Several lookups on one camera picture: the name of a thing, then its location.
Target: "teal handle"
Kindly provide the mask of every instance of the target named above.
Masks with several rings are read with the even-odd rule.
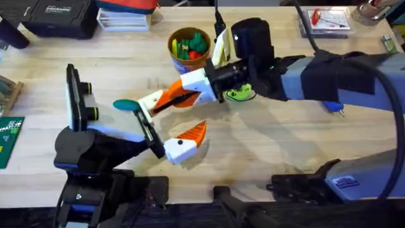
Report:
[[[140,105],[136,101],[132,101],[129,99],[119,99],[114,101],[113,106],[119,110],[125,111],[139,111]]]

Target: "blue device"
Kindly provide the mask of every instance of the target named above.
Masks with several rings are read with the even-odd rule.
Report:
[[[337,112],[337,111],[342,111],[344,108],[343,104],[336,103],[336,102],[322,101],[322,103],[323,103],[323,105],[325,105],[325,108],[331,113]]]

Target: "blue label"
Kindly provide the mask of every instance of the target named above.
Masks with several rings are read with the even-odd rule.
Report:
[[[359,182],[355,180],[352,176],[344,176],[344,177],[338,177],[334,178],[332,182],[340,189],[345,188],[345,187],[352,187],[352,186],[358,186]]]
[[[183,65],[181,62],[175,60],[173,57],[172,57],[172,60],[173,60],[173,62],[174,62],[174,65],[175,65],[176,70],[177,70],[180,74],[185,74],[185,73],[189,73],[189,72],[190,72],[190,70],[189,70],[185,65]]]

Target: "green object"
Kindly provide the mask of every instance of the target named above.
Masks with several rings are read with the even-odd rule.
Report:
[[[238,90],[231,89],[225,94],[232,101],[250,101],[256,97],[256,94],[251,96],[252,86],[250,84],[242,85]]]
[[[201,33],[196,32],[194,34],[194,38],[190,41],[190,50],[197,51],[199,54],[204,54],[207,51],[207,42]]]
[[[13,151],[24,117],[0,118],[0,168],[6,168]]]
[[[114,101],[113,106],[119,110],[125,111],[138,111],[140,110],[140,105],[136,101],[132,101],[129,99],[119,99]]]
[[[394,41],[392,40],[390,35],[383,35],[381,38],[381,41],[383,42],[385,49],[389,52],[389,53],[397,53],[398,50],[395,47]]]
[[[190,40],[188,40],[188,39],[184,39],[180,43],[178,43],[177,58],[180,58],[182,60],[190,60],[189,43],[190,43]]]

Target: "green circuit board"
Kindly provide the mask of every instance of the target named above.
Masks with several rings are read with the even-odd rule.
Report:
[[[0,169],[7,167],[23,122],[24,117],[0,118]]]

